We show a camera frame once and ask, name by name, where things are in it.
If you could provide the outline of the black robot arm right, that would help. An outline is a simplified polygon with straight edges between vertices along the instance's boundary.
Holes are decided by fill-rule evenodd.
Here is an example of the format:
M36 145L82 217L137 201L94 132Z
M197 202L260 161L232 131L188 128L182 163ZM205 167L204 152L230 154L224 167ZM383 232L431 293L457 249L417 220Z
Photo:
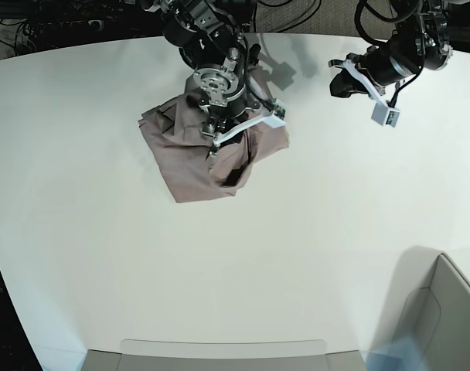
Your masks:
M249 69L255 64L236 20L213 1L141 1L146 12L160 12L162 35L179 48L192 68L186 90L200 92L199 108L208 118L203 133L214 136L261 105L251 98Z

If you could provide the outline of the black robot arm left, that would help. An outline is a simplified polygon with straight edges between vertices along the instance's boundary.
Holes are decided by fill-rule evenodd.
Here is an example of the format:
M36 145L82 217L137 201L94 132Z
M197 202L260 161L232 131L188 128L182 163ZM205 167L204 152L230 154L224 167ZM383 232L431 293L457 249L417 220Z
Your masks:
M346 57L381 95L389 85L422 70L444 68L452 54L444 1L391 1L390 5L397 14L387 17L368 1L358 2L354 23L370 47L362 55L350 53ZM361 23L364 11L395 26L389 40L379 41L366 33Z

